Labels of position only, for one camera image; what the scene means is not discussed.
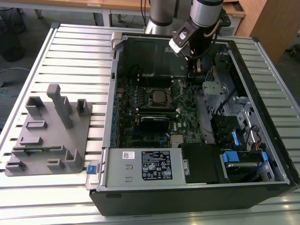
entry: motherboard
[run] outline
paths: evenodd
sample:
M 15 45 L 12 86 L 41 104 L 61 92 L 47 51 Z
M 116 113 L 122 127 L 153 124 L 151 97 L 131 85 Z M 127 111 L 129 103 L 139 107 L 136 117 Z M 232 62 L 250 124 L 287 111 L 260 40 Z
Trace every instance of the motherboard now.
M 182 80 L 167 87 L 118 79 L 120 148 L 177 148 L 201 143 L 194 104 L 195 90 Z

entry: black wastebasket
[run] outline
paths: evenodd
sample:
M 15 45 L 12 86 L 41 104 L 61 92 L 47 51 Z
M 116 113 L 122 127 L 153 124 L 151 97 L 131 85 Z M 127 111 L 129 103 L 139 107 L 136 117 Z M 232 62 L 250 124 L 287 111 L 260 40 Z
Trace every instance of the black wastebasket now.
M 20 34 L 26 30 L 22 13 L 21 8 L 0 7 L 0 17 L 14 34 Z
M 20 60 L 24 55 L 24 49 L 21 46 L 17 33 L 23 32 L 26 28 L 22 25 L 23 19 L 16 19 L 19 15 L 14 14 L 14 8 L 0 8 L 0 55 L 7 62 L 15 62 Z

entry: blue cable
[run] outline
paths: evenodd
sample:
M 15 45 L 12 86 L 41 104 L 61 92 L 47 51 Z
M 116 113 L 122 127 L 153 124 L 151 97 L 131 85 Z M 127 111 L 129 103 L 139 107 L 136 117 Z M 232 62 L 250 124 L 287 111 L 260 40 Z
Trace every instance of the blue cable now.
M 13 67 L 13 68 L 5 68 L 4 70 L 0 71 L 0 74 L 5 72 L 5 71 L 8 71 L 8 70 L 11 70 L 11 69 L 20 69 L 20 70 L 26 70 L 27 72 L 30 72 L 29 69 L 26 69 L 26 68 L 22 68 L 22 67 Z
M 0 94 L 0 96 L 3 96 L 3 97 L 17 97 L 19 95 L 3 95 L 3 94 Z

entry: power supply label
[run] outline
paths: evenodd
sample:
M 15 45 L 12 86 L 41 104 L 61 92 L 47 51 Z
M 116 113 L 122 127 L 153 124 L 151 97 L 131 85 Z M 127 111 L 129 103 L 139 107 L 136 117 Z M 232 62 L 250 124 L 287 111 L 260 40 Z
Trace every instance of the power supply label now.
M 143 180 L 172 180 L 170 151 L 142 151 Z

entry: green circuit board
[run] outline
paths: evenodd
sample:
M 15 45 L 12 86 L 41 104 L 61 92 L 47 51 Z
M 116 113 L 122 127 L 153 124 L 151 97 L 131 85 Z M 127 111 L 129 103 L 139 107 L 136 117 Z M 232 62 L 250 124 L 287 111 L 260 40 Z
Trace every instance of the green circuit board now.
M 172 135 L 181 135 L 186 143 L 202 142 L 191 86 L 175 80 L 167 88 L 140 87 L 122 79 L 117 94 L 120 148 L 170 148 Z M 139 129 L 142 118 L 168 118 L 169 125 L 164 131 L 144 132 Z

